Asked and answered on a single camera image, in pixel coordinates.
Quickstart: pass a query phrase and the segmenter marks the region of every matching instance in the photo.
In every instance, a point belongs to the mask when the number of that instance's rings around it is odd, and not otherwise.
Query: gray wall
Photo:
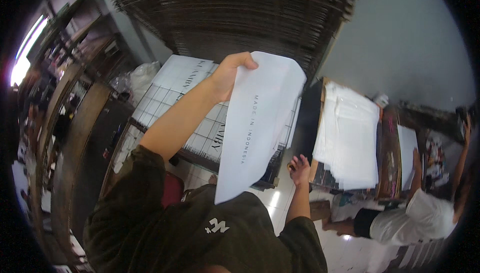
[[[122,34],[123,38],[127,42],[127,45],[129,46],[133,56],[135,57],[136,61],[138,63],[150,63],[153,61],[159,61],[162,64],[167,61],[167,59],[170,57],[172,54],[171,50],[166,48],[164,43],[159,40],[157,37],[155,37],[152,33],[144,29],[143,27],[140,27],[141,32],[145,36],[146,39],[146,44],[147,46],[145,47],[142,42],[140,41],[135,28],[132,25],[132,22],[130,18],[121,12],[117,12],[115,9],[112,0],[96,0],[97,3],[100,6],[100,9],[102,10],[103,14],[108,14],[110,13],[111,17],[115,21],[115,24],[117,25],[118,31]],[[60,10],[63,5],[66,3],[73,3],[75,0],[51,0],[52,6],[55,11]],[[95,12],[94,10],[91,11],[90,17],[91,19],[94,19],[98,16],[98,12]],[[75,20],[72,20],[72,24],[69,25],[67,28],[70,33],[75,32],[78,28],[76,25],[84,25],[83,22],[75,22]],[[151,54],[147,52],[147,49],[150,49],[153,54],[153,58],[151,57]]]
[[[319,75],[391,102],[454,110],[475,100],[466,48],[442,0],[358,0]]]

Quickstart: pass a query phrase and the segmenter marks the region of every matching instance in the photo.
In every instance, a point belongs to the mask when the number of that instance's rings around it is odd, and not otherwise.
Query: red chair
[[[183,180],[167,171],[165,175],[165,186],[163,187],[162,206],[166,208],[170,204],[182,200],[185,184]]]

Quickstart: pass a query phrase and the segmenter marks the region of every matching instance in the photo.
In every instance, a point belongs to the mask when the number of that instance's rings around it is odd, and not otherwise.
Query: stack of paper
[[[292,59],[251,55],[258,68],[237,69],[228,106],[215,204],[236,197],[265,174],[307,79]]]
[[[412,185],[413,170],[413,150],[418,149],[417,134],[415,130],[405,126],[397,126],[398,141],[400,143],[400,159],[402,162],[402,191],[410,189]]]
[[[340,189],[373,188],[378,183],[378,106],[355,91],[329,82],[313,157],[330,166]]]

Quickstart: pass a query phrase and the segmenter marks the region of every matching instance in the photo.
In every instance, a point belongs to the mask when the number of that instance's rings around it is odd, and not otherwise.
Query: white logo
[[[213,218],[212,220],[208,221],[210,224],[214,225],[214,227],[212,228],[212,230],[210,230],[210,228],[208,227],[205,227],[205,231],[207,231],[207,234],[213,232],[217,232],[219,229],[220,229],[220,232],[221,233],[224,233],[225,231],[227,231],[228,228],[230,227],[225,227],[225,221],[221,221],[219,223],[219,221],[216,219],[216,218]]]

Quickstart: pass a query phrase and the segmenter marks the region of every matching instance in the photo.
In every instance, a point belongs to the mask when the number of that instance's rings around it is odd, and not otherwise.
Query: black sleeve
[[[139,145],[119,174],[120,179],[85,222],[84,248],[96,271],[128,268],[136,246],[123,242],[139,239],[144,222],[163,211],[165,165],[161,156]]]
[[[311,219],[297,217],[291,220],[278,238],[292,254],[293,272],[327,273],[327,261]]]

